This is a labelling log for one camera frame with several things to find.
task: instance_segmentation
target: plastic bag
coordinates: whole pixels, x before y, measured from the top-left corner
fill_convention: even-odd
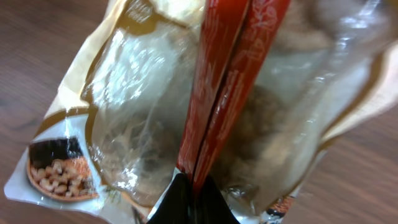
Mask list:
[[[291,2],[211,170],[227,200],[239,202],[241,217],[271,223],[283,217],[291,204],[283,198],[313,164],[328,125],[353,100],[343,98],[364,85],[355,83],[368,75],[358,68],[396,38],[390,10],[373,0]]]
[[[377,6],[373,3],[378,2],[367,1],[367,6]],[[78,210],[110,223],[136,223],[137,216],[148,220],[156,212],[171,179],[179,172],[174,165],[195,73],[204,5],[205,1],[200,0],[111,0],[104,21],[82,45],[32,144],[5,186],[6,197],[50,208]],[[369,25],[366,18],[379,12],[387,16],[385,10],[388,8],[377,9],[376,14],[363,14],[365,19],[348,19],[346,24]],[[156,26],[154,20],[160,20]],[[331,40],[341,41],[332,41],[331,45],[326,44],[329,49],[316,52],[302,52],[309,49],[295,49],[298,46],[295,44],[283,46],[284,38],[280,36],[283,23],[246,107],[237,117],[231,137],[211,171],[241,223],[279,222],[292,202],[291,197],[284,196],[295,196],[296,185],[314,164],[315,156],[321,155],[318,145],[361,119],[380,113],[393,105],[398,96],[386,84],[395,86],[396,83],[396,73],[392,72],[396,62],[392,58],[397,50],[393,47],[387,51],[387,59],[381,62],[390,69],[377,71],[376,75],[375,82],[385,85],[374,84],[372,90],[363,88],[370,75],[369,64],[373,62],[374,53],[391,40],[389,34],[382,34],[388,23],[372,25],[378,28],[378,32],[372,34],[377,34],[377,38],[385,37],[386,42],[368,35],[367,30],[374,30],[372,27],[359,26],[355,32],[347,32],[353,29],[347,26],[339,32],[348,36],[334,37],[330,34],[336,32],[333,29],[325,32]],[[349,48],[339,48],[343,44]],[[324,75],[326,69],[330,69],[327,74],[332,74],[327,76],[331,78],[328,82],[314,78]],[[307,90],[304,83],[313,87],[313,91],[304,91]],[[359,92],[374,96],[369,103],[376,101],[381,105],[366,110],[367,114],[347,112],[345,118],[349,122],[331,126],[326,132],[326,127],[351,105]],[[366,109],[366,103],[355,108]],[[265,141],[257,141],[250,132],[258,133]],[[237,147],[239,144],[231,141],[234,136],[238,136],[236,140],[245,139],[249,146]],[[281,141],[285,146],[283,150],[279,150]],[[45,156],[34,156],[32,152],[38,146],[46,149]],[[240,149],[255,150],[248,154]],[[258,162],[256,155],[262,152],[261,158],[270,163]],[[53,162],[54,159],[68,161],[63,165],[64,162]],[[32,170],[30,164],[37,167]],[[267,172],[255,172],[261,166]],[[46,181],[40,186],[40,180],[34,179],[35,176],[39,178],[37,169],[47,169],[49,173],[60,170],[58,186],[67,178],[66,189],[62,187],[55,193],[53,182]],[[75,176],[74,169],[90,172],[80,177],[82,173]],[[79,181],[77,192],[73,186]],[[277,199],[280,203],[271,205]]]

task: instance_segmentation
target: transparent plastic window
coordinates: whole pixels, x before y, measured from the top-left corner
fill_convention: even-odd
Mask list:
[[[145,207],[172,180],[197,50],[190,29],[157,20],[144,35],[116,28],[84,92],[98,110],[91,158],[109,185]]]

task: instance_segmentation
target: red sauce packet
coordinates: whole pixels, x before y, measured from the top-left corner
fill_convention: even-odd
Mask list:
[[[219,5],[211,7],[213,2]],[[201,37],[204,38],[200,43],[201,53],[197,60],[194,87],[178,157],[178,168],[190,178],[192,174],[194,176],[194,192],[200,191],[211,165],[222,150],[290,1],[240,1],[241,4],[245,3],[245,7],[248,6],[247,14],[237,41],[234,43],[229,39],[228,46],[221,41],[225,38],[221,31],[214,34],[214,41],[208,41],[208,37],[213,34],[209,29],[212,25],[209,21],[216,21],[212,16],[219,14],[221,17],[223,13],[232,15],[230,10],[222,8],[224,5],[221,5],[221,2],[223,1],[207,2],[204,27],[201,30]],[[230,5],[243,9],[235,2]],[[234,14],[234,21],[228,22],[238,24],[237,19],[243,19],[245,11],[240,10],[239,15],[242,17]],[[237,25],[229,23],[228,25],[240,28]]]
[[[200,144],[250,0],[207,0],[177,167],[192,178]]]

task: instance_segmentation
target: brown border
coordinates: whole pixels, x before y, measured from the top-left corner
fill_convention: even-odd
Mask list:
[[[395,12],[398,10],[398,0],[387,0],[389,4],[395,9]]]
[[[82,114],[88,114],[87,107],[74,107],[74,108],[58,111],[58,112],[50,115],[49,117],[45,118],[42,121],[42,123],[39,126],[38,130],[36,131],[36,134],[34,137],[36,138],[38,135],[42,134],[48,128],[51,128],[52,126],[65,120],[68,117],[78,116],[78,115],[82,115]]]

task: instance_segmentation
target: food package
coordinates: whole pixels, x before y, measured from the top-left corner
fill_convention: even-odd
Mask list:
[[[6,184],[6,197],[140,223],[182,170],[198,189],[210,174],[240,223],[279,223],[325,153],[323,143],[397,101],[395,1],[342,1],[291,0],[282,20],[283,7],[281,14],[269,6],[287,1],[110,0]],[[210,18],[213,38],[220,36],[214,21],[226,24],[228,35],[209,56],[214,67],[203,67],[197,59],[209,41],[202,16],[216,4],[228,13],[203,21]],[[264,16],[256,18],[261,27],[280,27],[259,71],[242,63],[234,73],[233,63],[247,56],[237,46],[250,38],[244,34],[255,10]],[[203,121],[217,125],[187,134],[193,86],[204,84],[201,69],[216,71],[216,92],[206,99],[211,108],[194,111],[207,110]],[[239,74],[251,80],[244,95],[232,79]],[[217,108],[234,113],[218,116]],[[222,138],[212,134],[219,124]],[[203,149],[207,139],[215,144],[210,151]],[[199,157],[179,155],[182,142]],[[185,169],[193,160],[205,161],[199,172]]]

